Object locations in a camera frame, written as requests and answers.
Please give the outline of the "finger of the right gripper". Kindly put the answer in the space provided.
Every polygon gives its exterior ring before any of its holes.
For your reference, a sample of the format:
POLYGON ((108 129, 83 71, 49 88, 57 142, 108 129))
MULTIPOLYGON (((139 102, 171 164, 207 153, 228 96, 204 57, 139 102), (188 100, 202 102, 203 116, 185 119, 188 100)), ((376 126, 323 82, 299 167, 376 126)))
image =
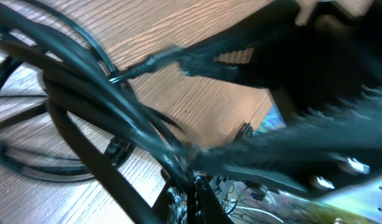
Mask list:
POLYGON ((287 93, 359 93, 382 87, 382 1, 360 16, 318 1, 299 24, 297 1, 272 1, 184 49, 188 76, 287 93))
POLYGON ((259 182, 298 196, 323 196, 316 177, 335 190, 382 175, 382 88, 363 87, 282 129, 198 153, 196 170, 259 182))

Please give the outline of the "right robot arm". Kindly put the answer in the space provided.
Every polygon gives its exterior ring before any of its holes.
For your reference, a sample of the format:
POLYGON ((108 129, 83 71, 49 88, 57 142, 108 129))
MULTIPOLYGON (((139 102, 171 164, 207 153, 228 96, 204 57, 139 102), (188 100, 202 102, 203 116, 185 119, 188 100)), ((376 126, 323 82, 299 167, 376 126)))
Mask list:
POLYGON ((318 199, 382 223, 382 1, 351 15, 274 1, 187 47, 190 76, 267 88, 284 128, 198 154, 194 168, 318 199))

